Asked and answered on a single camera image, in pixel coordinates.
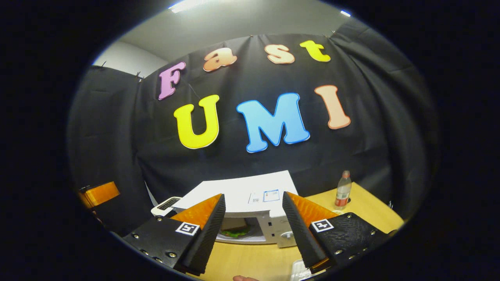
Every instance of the ceiling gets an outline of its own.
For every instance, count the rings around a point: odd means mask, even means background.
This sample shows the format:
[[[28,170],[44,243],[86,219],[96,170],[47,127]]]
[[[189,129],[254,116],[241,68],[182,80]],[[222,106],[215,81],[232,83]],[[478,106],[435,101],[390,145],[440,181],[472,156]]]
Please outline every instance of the ceiling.
[[[318,0],[211,0],[189,10],[166,9],[120,41],[167,62],[221,41],[259,34],[328,35],[347,16]]]

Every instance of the ceiling light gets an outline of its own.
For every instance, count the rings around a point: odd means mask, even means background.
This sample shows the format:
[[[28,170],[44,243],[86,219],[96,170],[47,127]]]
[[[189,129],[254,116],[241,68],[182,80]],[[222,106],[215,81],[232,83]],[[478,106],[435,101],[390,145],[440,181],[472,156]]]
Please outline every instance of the ceiling light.
[[[209,0],[184,0],[184,1],[181,1],[177,4],[175,4],[175,5],[168,7],[168,9],[170,11],[172,11],[173,13],[179,13],[181,11],[192,9],[196,6],[201,5],[201,4],[205,4],[208,1]]]

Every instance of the table surface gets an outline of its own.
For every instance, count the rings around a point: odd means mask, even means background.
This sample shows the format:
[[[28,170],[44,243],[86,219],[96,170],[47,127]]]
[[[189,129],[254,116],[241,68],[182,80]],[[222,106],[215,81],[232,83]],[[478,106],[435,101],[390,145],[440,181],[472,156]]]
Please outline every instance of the table surface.
[[[336,193],[335,188],[306,198],[333,211]],[[342,212],[353,212],[385,233],[399,229],[404,223],[396,212],[355,182],[349,197],[351,201]],[[276,244],[215,242],[205,274],[192,276],[206,281],[232,281],[236,275],[260,281],[289,281],[292,263],[300,259],[297,246],[278,248]]]

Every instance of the white microwave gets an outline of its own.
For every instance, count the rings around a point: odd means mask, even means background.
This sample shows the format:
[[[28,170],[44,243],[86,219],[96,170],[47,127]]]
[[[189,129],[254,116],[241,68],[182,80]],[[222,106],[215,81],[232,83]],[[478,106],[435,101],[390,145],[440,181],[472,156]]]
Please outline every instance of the white microwave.
[[[225,215],[216,241],[234,244],[295,246],[295,238],[282,207],[283,192],[297,194],[290,173],[274,173],[203,181],[177,201],[179,213],[217,194],[224,194]],[[225,231],[225,225],[241,226],[243,233]]]

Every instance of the blue letter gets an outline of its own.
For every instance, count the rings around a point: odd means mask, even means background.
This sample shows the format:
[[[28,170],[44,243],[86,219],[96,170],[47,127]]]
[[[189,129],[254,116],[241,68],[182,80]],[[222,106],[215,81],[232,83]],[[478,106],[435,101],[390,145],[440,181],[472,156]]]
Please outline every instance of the blue letter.
[[[248,129],[250,143],[246,146],[249,153],[260,152],[268,148],[268,143],[262,140],[261,132],[277,147],[280,144],[283,125],[286,135],[283,140],[291,145],[307,141],[311,136],[302,122],[299,111],[301,97],[294,92],[281,94],[276,102],[274,115],[256,100],[248,100],[236,106],[236,111],[243,114]]]

